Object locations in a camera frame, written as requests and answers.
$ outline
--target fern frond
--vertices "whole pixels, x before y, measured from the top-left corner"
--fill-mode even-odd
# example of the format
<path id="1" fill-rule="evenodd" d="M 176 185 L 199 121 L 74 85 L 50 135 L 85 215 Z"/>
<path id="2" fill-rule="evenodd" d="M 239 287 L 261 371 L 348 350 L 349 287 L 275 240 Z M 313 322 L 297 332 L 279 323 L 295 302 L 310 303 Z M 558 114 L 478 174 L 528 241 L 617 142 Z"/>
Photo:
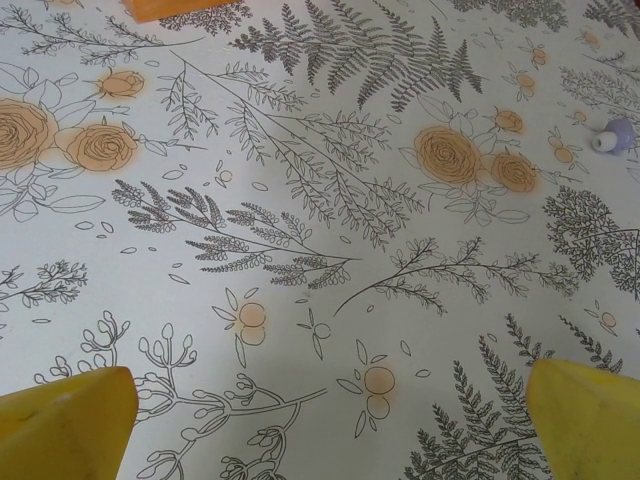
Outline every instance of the fern frond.
<path id="1" fill-rule="evenodd" d="M 608 370 L 611 373 L 620 373 L 624 363 L 622 359 L 619 359 L 617 362 L 613 362 L 613 353 L 611 353 L 611 350 L 607 350 L 607 353 L 603 355 L 603 349 L 600 342 L 595 341 L 565 317 L 560 316 L 560 321 L 569 327 L 569 330 L 573 332 L 575 337 L 580 339 L 580 345 L 583 345 L 584 349 L 591 354 L 589 360 L 591 363 L 595 364 L 596 368 L 600 370 Z"/>

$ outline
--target floral wallpaper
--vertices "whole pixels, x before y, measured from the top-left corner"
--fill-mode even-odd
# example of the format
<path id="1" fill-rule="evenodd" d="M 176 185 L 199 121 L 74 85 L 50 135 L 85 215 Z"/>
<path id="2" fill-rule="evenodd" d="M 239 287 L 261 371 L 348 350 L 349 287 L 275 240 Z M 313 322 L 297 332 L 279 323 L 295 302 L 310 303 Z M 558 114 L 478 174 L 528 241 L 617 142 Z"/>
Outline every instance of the floral wallpaper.
<path id="1" fill-rule="evenodd" d="M 129 367 L 119 478 L 548 479 L 533 362 L 640 376 L 632 1 L 0 3 L 0 393 Z"/>

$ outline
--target orange object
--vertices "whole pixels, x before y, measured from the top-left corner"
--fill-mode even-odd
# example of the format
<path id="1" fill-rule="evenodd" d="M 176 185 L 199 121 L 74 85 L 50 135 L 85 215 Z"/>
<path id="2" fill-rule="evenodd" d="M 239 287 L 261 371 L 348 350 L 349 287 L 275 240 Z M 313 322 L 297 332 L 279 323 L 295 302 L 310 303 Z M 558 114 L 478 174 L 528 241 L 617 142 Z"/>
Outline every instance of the orange object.
<path id="1" fill-rule="evenodd" d="M 217 7 L 233 0 L 124 0 L 124 5 L 138 23 L 172 17 L 180 13 Z"/>

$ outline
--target lavender bead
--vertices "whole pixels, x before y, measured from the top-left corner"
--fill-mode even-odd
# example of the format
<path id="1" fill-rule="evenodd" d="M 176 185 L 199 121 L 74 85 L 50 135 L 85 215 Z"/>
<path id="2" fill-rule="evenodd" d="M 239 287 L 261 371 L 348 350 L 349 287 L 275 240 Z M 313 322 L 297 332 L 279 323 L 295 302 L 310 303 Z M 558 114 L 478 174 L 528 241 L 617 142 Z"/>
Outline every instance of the lavender bead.
<path id="1" fill-rule="evenodd" d="M 607 123 L 604 131 L 593 138 L 591 144 L 597 152 L 618 153 L 633 147 L 636 132 L 626 118 L 616 118 Z"/>

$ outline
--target yellow plastic corner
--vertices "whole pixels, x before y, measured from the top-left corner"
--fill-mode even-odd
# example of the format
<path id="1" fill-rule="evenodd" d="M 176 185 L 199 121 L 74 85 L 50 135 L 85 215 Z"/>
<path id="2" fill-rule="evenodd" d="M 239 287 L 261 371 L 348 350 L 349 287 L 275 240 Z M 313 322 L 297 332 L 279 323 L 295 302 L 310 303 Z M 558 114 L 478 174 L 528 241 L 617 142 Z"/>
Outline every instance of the yellow plastic corner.
<path id="1" fill-rule="evenodd" d="M 639 381 L 538 360 L 527 406 L 555 480 L 640 479 Z"/>
<path id="2" fill-rule="evenodd" d="M 124 367 L 0 397 L 0 478 L 114 480 L 137 409 Z"/>

